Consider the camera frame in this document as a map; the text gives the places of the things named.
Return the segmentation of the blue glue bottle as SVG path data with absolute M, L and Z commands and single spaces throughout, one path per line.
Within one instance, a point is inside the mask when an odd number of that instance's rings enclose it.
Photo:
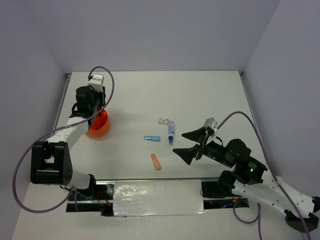
M 175 136 L 175 123 L 174 121 L 168 122 L 168 143 L 170 145 L 174 142 L 174 136 Z

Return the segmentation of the light blue correction tape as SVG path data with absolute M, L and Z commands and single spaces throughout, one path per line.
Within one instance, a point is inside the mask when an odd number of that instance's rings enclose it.
M 152 142 L 160 142 L 161 141 L 161 137 L 156 136 L 156 135 L 145 135 L 143 137 L 143 139 L 146 141 L 152 141 Z

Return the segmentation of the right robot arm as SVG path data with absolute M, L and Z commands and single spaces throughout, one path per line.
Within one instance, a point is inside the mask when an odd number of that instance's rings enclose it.
M 209 140 L 213 134 L 213 129 L 204 127 L 184 133 L 182 137 L 196 145 L 173 152 L 187 165 L 207 157 L 228 167 L 215 184 L 219 196 L 241 196 L 271 207 L 284 215 L 287 225 L 302 233 L 318 227 L 320 219 L 315 213 L 320 209 L 319 197 L 307 196 L 275 179 L 264 163 L 251 156 L 251 149 L 242 140 L 235 138 L 222 145 Z

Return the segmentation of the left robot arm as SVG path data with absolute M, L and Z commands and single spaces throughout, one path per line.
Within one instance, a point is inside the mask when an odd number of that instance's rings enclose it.
M 92 127 L 95 118 L 87 118 L 105 105 L 105 87 L 81 86 L 76 89 L 75 98 L 66 127 L 32 145 L 30 179 L 33 184 L 74 187 L 91 200 L 98 193 L 96 179 L 92 174 L 73 169 L 70 150 Z

